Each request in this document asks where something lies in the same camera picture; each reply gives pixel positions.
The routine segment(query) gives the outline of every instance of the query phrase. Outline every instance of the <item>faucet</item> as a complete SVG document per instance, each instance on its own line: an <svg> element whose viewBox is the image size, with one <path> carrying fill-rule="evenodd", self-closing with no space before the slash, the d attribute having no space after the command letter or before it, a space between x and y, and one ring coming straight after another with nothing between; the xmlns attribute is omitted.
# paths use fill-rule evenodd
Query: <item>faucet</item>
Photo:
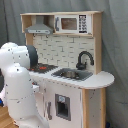
<svg viewBox="0 0 128 128"><path fill-rule="evenodd" d="M86 62L85 62L85 64L82 64L82 63L81 63L81 57L82 57L83 54L88 55L89 58L90 58L90 64L91 64L91 65L94 65L94 60L93 60L92 55L91 55L89 52L87 52L87 51L83 51L83 52L81 52L81 53L79 54L79 57L78 57L78 63L77 63L77 65L76 65L76 68L77 68L78 70L86 69L87 63L86 63Z"/></svg>

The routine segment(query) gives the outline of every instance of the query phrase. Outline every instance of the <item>play kitchen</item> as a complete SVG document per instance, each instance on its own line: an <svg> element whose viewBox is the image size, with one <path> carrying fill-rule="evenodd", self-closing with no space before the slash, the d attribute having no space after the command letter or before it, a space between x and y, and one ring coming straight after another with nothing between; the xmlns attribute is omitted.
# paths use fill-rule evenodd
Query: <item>play kitchen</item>
<svg viewBox="0 0 128 128"><path fill-rule="evenodd" d="M39 86L41 116L50 128L105 128L105 87L114 76L101 70L101 12L21 14L26 44L39 64L29 69Z"/></svg>

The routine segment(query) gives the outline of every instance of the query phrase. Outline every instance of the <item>microwave window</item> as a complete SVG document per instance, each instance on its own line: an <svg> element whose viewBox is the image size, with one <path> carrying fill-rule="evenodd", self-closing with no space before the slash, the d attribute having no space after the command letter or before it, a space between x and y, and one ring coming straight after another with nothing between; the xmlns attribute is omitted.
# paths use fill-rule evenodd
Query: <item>microwave window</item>
<svg viewBox="0 0 128 128"><path fill-rule="evenodd" d="M76 18L62 18L61 25L62 25L62 29L64 30L77 30L77 19Z"/></svg>

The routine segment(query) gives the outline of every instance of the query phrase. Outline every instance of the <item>countertop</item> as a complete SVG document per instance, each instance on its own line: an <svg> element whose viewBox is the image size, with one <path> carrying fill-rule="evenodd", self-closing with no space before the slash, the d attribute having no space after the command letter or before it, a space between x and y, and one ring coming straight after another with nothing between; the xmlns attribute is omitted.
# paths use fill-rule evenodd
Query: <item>countertop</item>
<svg viewBox="0 0 128 128"><path fill-rule="evenodd" d="M55 68L45 74L39 74L39 73L35 73L35 72L29 72L29 73L33 77L34 76L41 77L43 79L61 82L63 84L68 84L70 86L75 86L75 87L84 88L84 89L104 88L104 87L110 86L111 84L114 83L114 76L112 74L110 74L108 72L104 72L104 71L101 71L97 75L92 75L84 81L75 81L75 80L71 80L71 79L52 76L52 74L54 72L56 72L62 68L63 67Z"/></svg>

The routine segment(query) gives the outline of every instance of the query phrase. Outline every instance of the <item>microwave door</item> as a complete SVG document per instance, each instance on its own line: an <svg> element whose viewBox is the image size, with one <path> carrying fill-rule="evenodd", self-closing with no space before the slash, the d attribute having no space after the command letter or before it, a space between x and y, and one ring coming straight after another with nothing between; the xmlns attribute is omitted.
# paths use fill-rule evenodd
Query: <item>microwave door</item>
<svg viewBox="0 0 128 128"><path fill-rule="evenodd" d="M79 33L78 15L56 15L56 33Z"/></svg>

